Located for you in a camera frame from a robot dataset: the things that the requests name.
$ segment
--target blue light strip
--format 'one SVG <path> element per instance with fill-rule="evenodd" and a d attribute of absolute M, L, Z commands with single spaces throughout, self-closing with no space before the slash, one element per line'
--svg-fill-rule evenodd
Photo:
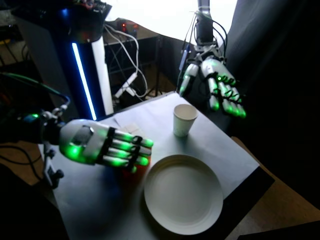
<path fill-rule="evenodd" d="M 86 80 L 84 68 L 82 67 L 82 63 L 81 63 L 81 59 L 80 59 L 80 55 L 79 55 L 77 44 L 76 43 L 72 43 L 72 48 L 73 48 L 76 64 L 78 65 L 78 69 L 79 69 L 79 72 L 80 72 L 80 77 L 81 77 L 81 80 L 82 80 L 82 85 L 83 85 L 83 88 L 84 88 L 86 99 L 88 100 L 88 104 L 89 104 L 89 108 L 90 108 L 90 111 L 91 111 L 92 119 L 93 120 L 97 120 L 95 109 L 94 109 L 94 105 L 92 103 L 90 92 L 89 92 L 89 88 L 88 88 L 88 85 L 87 85 L 87 80 Z"/>

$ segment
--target white tabletop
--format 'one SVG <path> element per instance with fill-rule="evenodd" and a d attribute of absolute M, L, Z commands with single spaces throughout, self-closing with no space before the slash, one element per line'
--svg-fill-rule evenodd
<path fill-rule="evenodd" d="M 173 93 L 101 122 L 116 128 L 135 123 L 154 141 L 151 167 L 173 154 L 187 154 L 204 161 L 216 173 L 227 197 L 258 163 L 201 113 L 187 138 L 175 137 L 173 109 L 185 103 L 187 101 Z M 53 164 L 63 170 L 65 177 L 54 195 L 71 240 L 181 238 L 154 224 L 143 207 L 144 179 L 150 167 L 124 178 L 119 170 L 73 162 L 62 156 L 58 147 L 55 150 Z"/>
<path fill-rule="evenodd" d="M 184 40 L 193 12 L 198 10 L 197 0 L 102 0 L 112 9 L 106 21 L 117 18 L 131 20 L 155 33 Z M 220 23 L 228 33 L 235 13 L 237 0 L 210 0 L 212 19 Z M 224 33 L 219 26 L 214 25 L 223 37 Z M 219 46 L 222 39 L 217 36 Z"/>

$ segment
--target white cup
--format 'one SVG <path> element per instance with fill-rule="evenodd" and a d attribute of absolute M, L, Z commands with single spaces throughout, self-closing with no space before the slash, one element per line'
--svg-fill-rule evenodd
<path fill-rule="evenodd" d="M 180 104 L 173 111 L 173 133 L 177 137 L 185 137 L 198 117 L 198 111 L 194 106 Z"/>

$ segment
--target white plug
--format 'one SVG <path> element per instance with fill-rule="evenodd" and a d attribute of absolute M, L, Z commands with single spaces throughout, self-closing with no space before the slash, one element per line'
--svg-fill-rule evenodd
<path fill-rule="evenodd" d="M 136 95 L 136 91 L 129 87 L 129 85 L 137 78 L 137 76 L 138 74 L 136 74 L 135 72 L 132 73 L 128 80 L 122 85 L 122 87 L 116 92 L 114 96 L 118 99 L 124 93 L 124 91 L 127 91 L 132 97 L 134 97 Z"/>

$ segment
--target paper plate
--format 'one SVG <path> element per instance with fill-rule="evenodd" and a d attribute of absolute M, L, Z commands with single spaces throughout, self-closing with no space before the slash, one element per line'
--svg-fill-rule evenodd
<path fill-rule="evenodd" d="M 154 219 L 181 235 L 199 234 L 210 228 L 224 201 L 211 168 L 186 155 L 168 156 L 157 162 L 146 177 L 144 197 Z"/>

